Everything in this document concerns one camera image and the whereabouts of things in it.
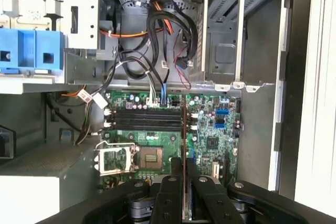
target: white surface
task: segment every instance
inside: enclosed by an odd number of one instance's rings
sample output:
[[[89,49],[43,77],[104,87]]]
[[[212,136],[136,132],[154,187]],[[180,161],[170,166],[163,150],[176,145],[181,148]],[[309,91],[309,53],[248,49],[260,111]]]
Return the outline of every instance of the white surface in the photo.
[[[276,75],[276,88],[275,88],[275,103],[273,115],[273,128],[272,128],[272,143],[271,155],[269,162],[269,178],[268,190],[276,190],[276,177],[278,168],[278,152],[274,151],[275,137],[276,137],[276,124],[282,120],[282,92],[283,81],[280,81],[280,63],[281,52],[287,51],[287,28],[288,28],[288,10],[284,8],[285,0],[281,0],[281,14],[280,14],[280,29],[279,29],[279,47],[278,47],[278,62],[277,62],[277,75]]]
[[[0,176],[3,224],[33,224],[59,212],[56,177]]]
[[[78,6],[77,34],[71,33],[72,6]],[[99,0],[65,0],[62,3],[61,15],[63,18],[60,20],[60,31],[65,35],[66,48],[98,48]]]
[[[311,0],[295,200],[336,217],[336,3]]]

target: blue plastic tab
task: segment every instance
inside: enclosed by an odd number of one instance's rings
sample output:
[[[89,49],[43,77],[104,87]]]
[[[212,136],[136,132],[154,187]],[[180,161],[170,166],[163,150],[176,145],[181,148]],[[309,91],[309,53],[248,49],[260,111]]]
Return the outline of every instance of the blue plastic tab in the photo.
[[[59,31],[0,29],[0,71],[63,69],[63,34]]]

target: red wire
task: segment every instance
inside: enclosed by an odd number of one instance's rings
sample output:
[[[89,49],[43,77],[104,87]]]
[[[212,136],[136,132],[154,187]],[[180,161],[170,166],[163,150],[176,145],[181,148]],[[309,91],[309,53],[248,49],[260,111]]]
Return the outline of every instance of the red wire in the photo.
[[[175,39],[175,43],[174,43],[174,48],[173,48],[173,56],[174,56],[174,66],[175,66],[175,69],[178,71],[178,75],[180,76],[180,80],[181,80],[181,83],[183,84],[183,86],[186,88],[186,89],[191,89],[191,84],[188,80],[188,78],[185,76],[185,74],[177,67],[176,65],[176,62],[177,62],[177,59],[178,57],[182,54],[182,52],[188,47],[188,46],[185,46],[184,48],[182,48],[182,50],[178,53],[177,56],[175,56],[175,47],[176,47],[176,43],[177,43],[177,39],[179,38],[179,35],[181,33],[181,30],[178,32],[178,35]],[[184,80],[187,82],[188,84],[188,87],[187,85],[184,83],[184,81],[182,80],[182,77],[184,78]]]

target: orange wire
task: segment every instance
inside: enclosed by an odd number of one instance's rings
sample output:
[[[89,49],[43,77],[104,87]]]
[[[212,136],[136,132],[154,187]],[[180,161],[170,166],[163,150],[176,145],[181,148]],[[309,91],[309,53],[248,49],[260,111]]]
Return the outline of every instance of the orange wire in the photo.
[[[157,28],[155,31],[158,33],[160,31],[162,31],[163,28]],[[147,31],[143,31],[142,33],[138,33],[138,34],[109,34],[108,32],[104,31],[104,30],[100,30],[100,32],[108,37],[113,37],[113,38],[138,38],[141,36],[144,36],[147,34]]]
[[[157,2],[154,3],[154,6],[157,10],[162,10],[161,6]],[[169,22],[169,20],[165,19],[164,22],[167,25],[167,29],[168,29],[169,34],[170,35],[173,34],[174,30],[173,30],[172,24]]]
[[[78,95],[78,93],[82,90],[85,89],[87,87],[87,85],[84,85],[81,89],[79,89],[78,91],[74,92],[74,93],[70,93],[70,94],[61,94],[62,97],[76,97]]]

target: metal bracket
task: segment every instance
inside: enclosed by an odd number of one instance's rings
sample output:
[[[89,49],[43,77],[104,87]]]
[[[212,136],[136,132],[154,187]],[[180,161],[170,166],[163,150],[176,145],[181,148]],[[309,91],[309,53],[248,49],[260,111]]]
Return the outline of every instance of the metal bracket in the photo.
[[[98,149],[100,145],[107,145],[110,148]],[[107,141],[102,141],[96,145],[95,151],[98,151],[99,154],[95,157],[94,161],[97,164],[94,165],[95,169],[100,172],[100,176],[114,175],[114,174],[122,174],[122,173],[134,173],[137,168],[134,165],[133,157],[135,153],[137,153],[140,148],[135,145],[135,143],[108,143]],[[121,150],[126,151],[126,165],[125,169],[105,169],[105,157],[108,152],[119,152]]]

